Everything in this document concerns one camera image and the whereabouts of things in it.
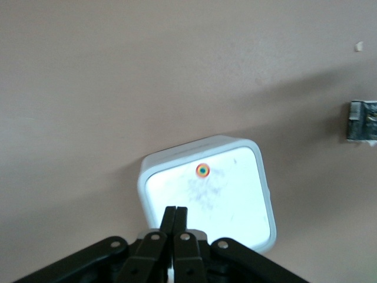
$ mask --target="screw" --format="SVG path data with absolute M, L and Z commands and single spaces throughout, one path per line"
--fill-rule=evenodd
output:
M 119 246 L 120 246 L 120 242 L 118 242 L 118 241 L 112 242 L 112 243 L 110 244 L 110 247 L 112 247 L 112 248 L 117 248 L 117 247 L 119 247 Z
M 151 237 L 152 240 L 159 240 L 160 236 L 158 234 L 153 234 Z
M 187 240 L 190 239 L 190 235 L 186 234 L 186 233 L 183 233 L 180 238 L 181 238 L 181 240 L 187 241 Z
M 228 243 L 225 241 L 220 241 L 217 243 L 220 249 L 227 249 L 229 247 Z

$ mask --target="gray surface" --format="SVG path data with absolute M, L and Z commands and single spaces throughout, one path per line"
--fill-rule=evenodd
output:
M 377 281 L 375 1 L 1 1 L 0 281 L 146 228 L 143 156 L 214 134 L 262 150 L 277 242 L 312 282 Z M 364 41 L 364 51 L 354 45 Z

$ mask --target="white box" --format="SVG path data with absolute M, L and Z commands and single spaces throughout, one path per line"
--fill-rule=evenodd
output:
M 264 252 L 276 227 L 262 155 L 251 140 L 213 136 L 147 156 L 138 191 L 148 224 L 160 226 L 166 206 L 188 208 L 187 227 L 209 243 L 228 237 Z

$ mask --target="colorful circular sticker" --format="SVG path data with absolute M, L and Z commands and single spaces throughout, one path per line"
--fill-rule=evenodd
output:
M 210 173 L 210 168 L 205 163 L 200 163 L 198 167 L 196 167 L 196 174 L 199 177 L 205 178 L 209 175 L 209 173 Z

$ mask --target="black metal bracket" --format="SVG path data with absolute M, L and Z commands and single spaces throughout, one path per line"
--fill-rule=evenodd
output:
M 308 283 L 233 239 L 209 245 L 186 223 L 187 208 L 168 206 L 131 245 L 109 237 L 15 283 L 166 283 L 171 267 L 175 283 Z

